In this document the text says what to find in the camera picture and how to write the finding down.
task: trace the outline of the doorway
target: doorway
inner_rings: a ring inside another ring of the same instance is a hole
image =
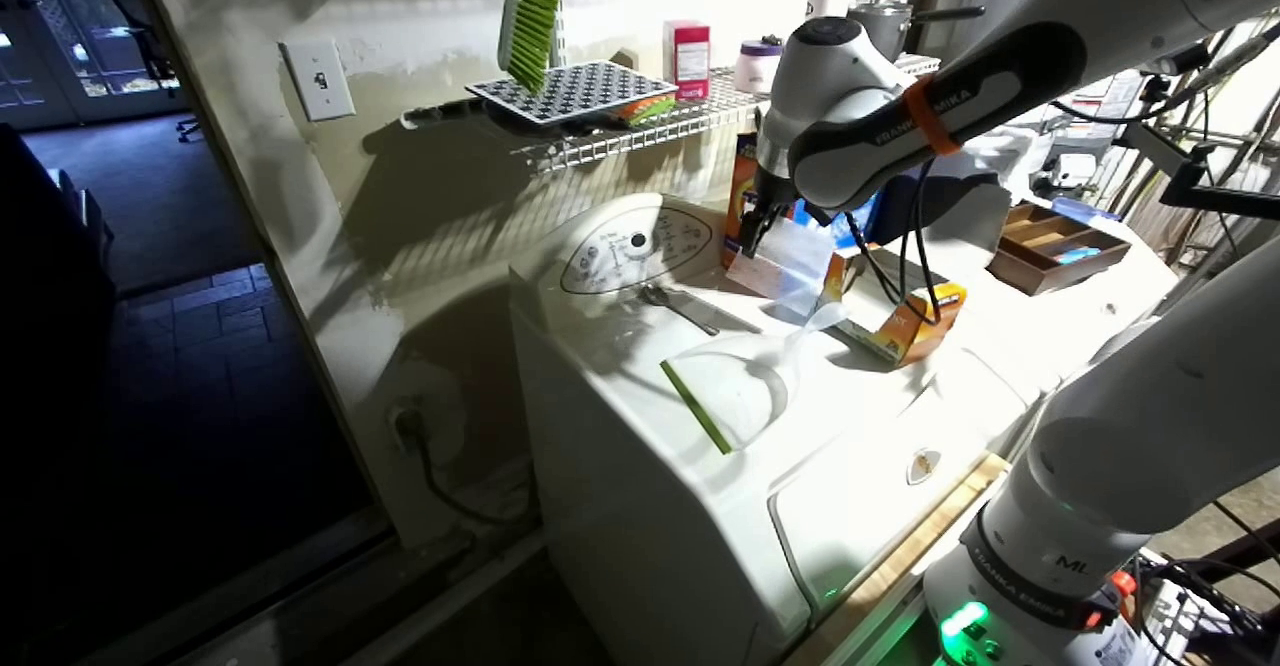
[[[187,108],[140,50],[147,14],[114,0],[0,0],[0,122],[20,131]]]

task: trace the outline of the small jar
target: small jar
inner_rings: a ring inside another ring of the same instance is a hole
[[[782,45],[765,41],[744,41],[733,67],[733,88],[749,93],[768,93],[773,74],[778,73]]]

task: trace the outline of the red box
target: red box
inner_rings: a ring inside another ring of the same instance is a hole
[[[700,22],[667,22],[662,42],[663,78],[676,83],[680,101],[710,95],[712,27]]]

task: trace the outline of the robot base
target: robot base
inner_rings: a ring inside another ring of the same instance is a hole
[[[942,625],[943,660],[954,666],[1129,666],[1142,658],[1138,635],[1121,617],[1106,629],[1076,633],[1024,612],[978,573],[963,544],[925,571],[924,597],[933,620]],[[947,619],[965,607],[973,624],[947,634]]]

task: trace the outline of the green led light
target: green led light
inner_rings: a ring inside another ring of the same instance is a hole
[[[973,624],[987,620],[987,607],[977,601],[970,601],[961,606],[955,613],[947,616],[938,629],[942,631],[942,638],[955,638],[960,635],[960,631],[968,629]]]

